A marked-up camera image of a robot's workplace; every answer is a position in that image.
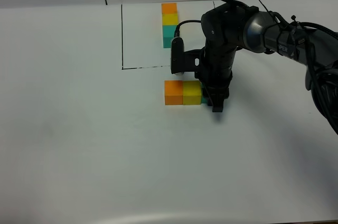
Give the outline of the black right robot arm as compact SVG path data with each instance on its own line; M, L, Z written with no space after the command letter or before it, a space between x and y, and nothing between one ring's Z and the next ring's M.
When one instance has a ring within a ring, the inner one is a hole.
M277 53L305 65L305 87L318 111L337 130L337 33L315 23L287 22L277 12L237 0L221 1L221 6L201 17L206 42L196 75L213 112L222 112L229 97L236 51Z

